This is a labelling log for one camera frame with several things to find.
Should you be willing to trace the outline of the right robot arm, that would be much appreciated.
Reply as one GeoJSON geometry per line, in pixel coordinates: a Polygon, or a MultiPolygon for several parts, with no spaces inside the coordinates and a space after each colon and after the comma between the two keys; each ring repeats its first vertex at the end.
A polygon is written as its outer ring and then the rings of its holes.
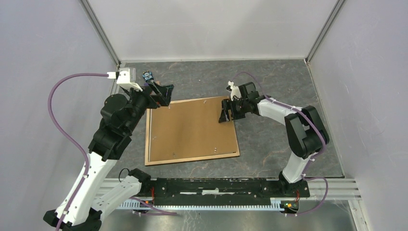
{"type": "Polygon", "coordinates": [[[278,191],[291,196],[303,180],[314,155],[325,150],[330,141],[321,117],[313,106],[296,107],[260,95],[253,82],[236,86],[229,81],[230,96],[221,102],[219,123],[243,119],[247,113],[272,119],[285,126],[291,155],[279,174],[278,191]]]}

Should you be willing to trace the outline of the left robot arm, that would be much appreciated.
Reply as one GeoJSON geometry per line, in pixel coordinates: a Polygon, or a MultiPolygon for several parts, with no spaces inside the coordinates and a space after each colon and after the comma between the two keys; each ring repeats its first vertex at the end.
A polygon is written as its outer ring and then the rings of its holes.
{"type": "Polygon", "coordinates": [[[101,109],[98,130],[85,153],[85,163],[65,200],[45,213],[43,220],[58,231],[97,231],[104,220],[124,201],[151,191],[150,176],[134,169],[103,196],[97,191],[131,142],[132,133],[147,109],[168,106],[174,85],[150,81],[141,91],[113,94],[101,109]]]}

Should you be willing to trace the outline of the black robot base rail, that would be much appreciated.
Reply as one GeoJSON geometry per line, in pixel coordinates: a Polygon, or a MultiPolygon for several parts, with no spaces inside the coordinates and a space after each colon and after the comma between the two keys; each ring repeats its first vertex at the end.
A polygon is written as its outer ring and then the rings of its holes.
{"type": "Polygon", "coordinates": [[[306,181],[287,185],[268,178],[157,178],[144,184],[138,197],[154,205],[269,205],[272,198],[309,198],[306,181]]]}

